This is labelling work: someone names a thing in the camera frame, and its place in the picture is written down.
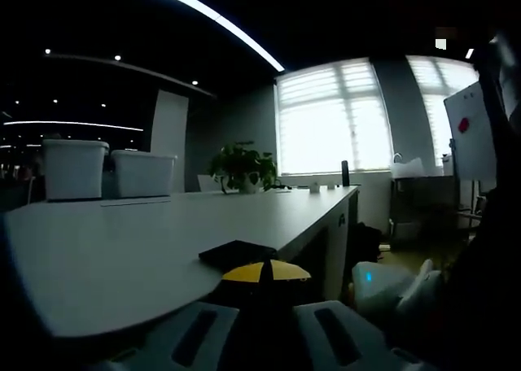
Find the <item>ceiling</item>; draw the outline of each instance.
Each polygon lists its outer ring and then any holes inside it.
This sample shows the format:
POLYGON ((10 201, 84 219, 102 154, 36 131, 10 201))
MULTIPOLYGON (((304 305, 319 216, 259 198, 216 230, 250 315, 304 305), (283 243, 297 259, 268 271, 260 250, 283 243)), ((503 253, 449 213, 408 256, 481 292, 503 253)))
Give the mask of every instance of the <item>ceiling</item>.
MULTIPOLYGON (((446 51, 436 50, 434 28, 450 16, 451 0, 444 0, 441 16, 428 0, 200 1, 255 39, 287 72, 369 55, 464 59, 469 47, 487 37, 483 25, 467 28, 446 51)), ((469 1, 465 6, 479 11, 480 2, 469 1)), ((158 87, 205 97, 114 66, 52 59, 44 49, 106 60, 121 55, 121 62, 186 83, 196 80, 218 98, 269 84, 278 75, 237 37, 174 0, 0 0, 0 5, 2 17, 9 17, 2 23, 0 111, 11 118, 0 116, 3 122, 75 120, 143 128, 158 87)), ((4 128, 3 135, 18 131, 4 128)))

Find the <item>potted plant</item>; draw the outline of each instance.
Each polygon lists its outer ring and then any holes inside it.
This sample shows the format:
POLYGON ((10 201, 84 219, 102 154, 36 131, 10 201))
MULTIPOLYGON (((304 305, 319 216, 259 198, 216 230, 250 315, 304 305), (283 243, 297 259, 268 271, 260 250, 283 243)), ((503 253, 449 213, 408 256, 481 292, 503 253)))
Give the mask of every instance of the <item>potted plant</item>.
POLYGON ((208 172, 221 183, 224 193, 226 186, 243 194, 256 193, 262 186, 269 190, 275 183, 277 167, 271 153, 259 154, 246 146, 253 142, 235 142, 224 146, 210 163, 208 172))

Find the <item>black notebook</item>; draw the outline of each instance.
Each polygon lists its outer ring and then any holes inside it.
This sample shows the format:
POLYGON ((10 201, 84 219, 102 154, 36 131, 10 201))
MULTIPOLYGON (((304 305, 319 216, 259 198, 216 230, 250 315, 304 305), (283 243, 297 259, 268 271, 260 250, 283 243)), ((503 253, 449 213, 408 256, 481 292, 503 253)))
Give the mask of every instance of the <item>black notebook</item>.
POLYGON ((199 253, 199 259, 223 273, 233 268, 267 259, 276 259, 277 251, 245 241, 232 241, 199 253))

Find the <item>white blinds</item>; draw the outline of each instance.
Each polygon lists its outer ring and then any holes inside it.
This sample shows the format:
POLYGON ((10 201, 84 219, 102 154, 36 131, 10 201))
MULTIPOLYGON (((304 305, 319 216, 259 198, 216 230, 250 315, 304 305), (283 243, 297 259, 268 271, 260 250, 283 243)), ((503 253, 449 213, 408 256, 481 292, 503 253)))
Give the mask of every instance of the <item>white blinds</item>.
POLYGON ((389 168, 391 138, 378 82, 367 59, 322 65, 278 79, 281 174, 389 168))
POLYGON ((478 73, 470 64, 457 60, 427 56, 408 56, 407 59, 425 103, 436 166, 442 166, 441 158, 450 153, 452 138, 443 101, 477 82, 478 73))

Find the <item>ceiling light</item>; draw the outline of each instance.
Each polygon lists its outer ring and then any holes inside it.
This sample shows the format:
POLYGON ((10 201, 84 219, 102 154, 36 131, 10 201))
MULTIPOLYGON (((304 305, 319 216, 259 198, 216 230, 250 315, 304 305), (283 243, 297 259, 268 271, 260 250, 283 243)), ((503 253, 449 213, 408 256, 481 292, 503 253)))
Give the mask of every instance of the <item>ceiling light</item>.
POLYGON ((212 8, 207 7, 202 2, 198 0, 177 0, 185 5, 188 5, 192 9, 197 10, 200 13, 206 15, 209 19, 214 20, 216 23, 221 25, 222 27, 228 29, 232 32, 236 37, 244 41, 248 46, 250 46, 257 54, 259 54, 262 58, 264 58, 269 64, 271 64, 278 72, 283 72, 284 67, 275 60, 273 56, 268 54, 268 52, 262 48, 256 41, 254 41, 251 37, 249 37, 243 30, 239 29, 236 25, 232 24, 230 21, 225 19, 222 15, 214 11, 212 8))
POLYGON ((142 129, 135 129, 133 127, 122 127, 120 125, 109 125, 109 124, 81 123, 79 121, 25 120, 25 121, 7 121, 3 125, 15 125, 15 124, 74 124, 74 125, 89 125, 92 127, 107 127, 109 129, 128 129, 130 131, 141 131, 142 132, 142 129))

